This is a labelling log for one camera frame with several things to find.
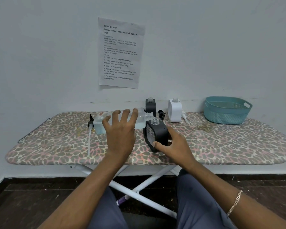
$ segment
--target trousers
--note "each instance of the trousers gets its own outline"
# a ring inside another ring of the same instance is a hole
[[[177,184],[177,229],[235,229],[231,220],[209,192],[189,173],[180,170]],[[88,225],[88,229],[127,229],[127,223],[106,188]]]

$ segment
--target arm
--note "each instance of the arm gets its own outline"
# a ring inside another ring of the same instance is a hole
[[[129,122],[127,122],[129,109],[123,111],[120,121],[118,120],[119,113],[121,113],[119,110],[113,112],[112,126],[108,123],[110,116],[102,122],[107,133],[108,144],[108,151],[103,160],[39,226],[39,229],[86,228],[88,226],[106,187],[133,150],[134,126],[138,111],[133,110]]]
[[[168,127],[168,130],[173,140],[172,144],[164,146],[159,142],[155,142],[155,148],[162,151],[177,165],[180,165],[195,177],[227,213],[233,206],[239,190],[197,162],[184,136],[175,132],[171,127]],[[241,194],[240,200],[232,211],[230,218],[239,229],[286,229],[286,221],[284,219],[244,193]]]

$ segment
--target white soap dispenser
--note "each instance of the white soap dispenser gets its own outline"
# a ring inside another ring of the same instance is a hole
[[[178,98],[168,101],[168,117],[170,122],[180,122],[182,115],[182,104]]]

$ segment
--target teal plastic storage basket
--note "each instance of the teal plastic storage basket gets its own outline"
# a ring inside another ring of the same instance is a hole
[[[252,104],[240,98],[209,96],[205,101],[204,116],[214,123],[239,125],[244,122],[251,108]]]

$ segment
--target silver chain bracelet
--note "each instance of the silver chain bracelet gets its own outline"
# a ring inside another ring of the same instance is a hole
[[[234,205],[230,208],[230,210],[228,211],[227,213],[227,218],[229,217],[229,215],[232,213],[234,207],[237,205],[239,199],[240,199],[240,194],[242,193],[242,191],[239,191],[238,194],[237,194],[237,197],[235,199],[235,202],[234,202]]]

